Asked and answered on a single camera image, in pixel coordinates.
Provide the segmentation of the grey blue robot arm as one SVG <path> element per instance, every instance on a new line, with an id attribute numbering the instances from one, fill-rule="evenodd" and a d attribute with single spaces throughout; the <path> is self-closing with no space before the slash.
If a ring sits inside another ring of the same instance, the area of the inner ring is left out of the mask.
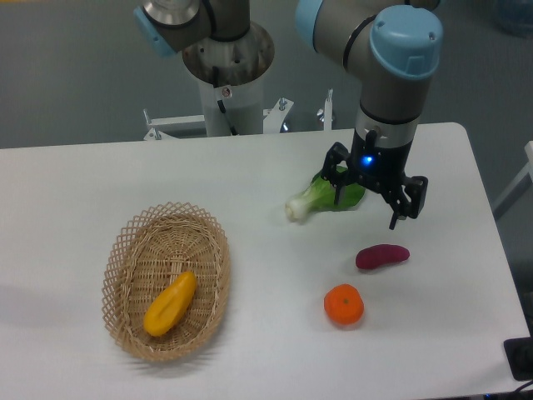
<path id="1" fill-rule="evenodd" d="M 405 165 L 433 74 L 443 28 L 435 1 L 301 1 L 296 30 L 316 53 L 361 82 L 350 147 L 334 144 L 321 175 L 341 193 L 356 183 L 380 194 L 394 220 L 417 218 L 428 181 Z M 239 90 L 271 67 L 270 35 L 250 17 L 247 1 L 146 1 L 133 12 L 156 53 L 180 54 L 207 85 L 211 136 L 260 133 L 262 102 Z"/>

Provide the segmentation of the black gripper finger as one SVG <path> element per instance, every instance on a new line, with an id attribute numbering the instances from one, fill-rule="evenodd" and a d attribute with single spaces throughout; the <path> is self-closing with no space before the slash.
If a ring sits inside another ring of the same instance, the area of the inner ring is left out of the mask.
<path id="1" fill-rule="evenodd" d="M 348 168 L 340 170 L 342 162 L 349 160 L 350 153 L 340 142 L 334 142 L 327 151 L 321 169 L 321 178 L 328 181 L 334 191 L 335 205 L 347 205 L 349 203 L 349 187 L 354 184 L 351 172 Z"/>
<path id="2" fill-rule="evenodd" d="M 381 195 L 392 210 L 390 230 L 400 220 L 418 218 L 425 205 L 428 182 L 425 176 L 401 175 L 386 185 Z"/>

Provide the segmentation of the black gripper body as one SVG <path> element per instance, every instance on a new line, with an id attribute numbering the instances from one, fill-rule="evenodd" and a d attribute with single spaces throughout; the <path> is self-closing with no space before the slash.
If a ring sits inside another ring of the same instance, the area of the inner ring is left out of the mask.
<path id="1" fill-rule="evenodd" d="M 405 176 L 405 165 L 412 142 L 400 147 L 379 147 L 377 134 L 370 132 L 371 146 L 355 129 L 347 161 L 349 184 L 358 185 L 385 196 L 398 194 Z"/>

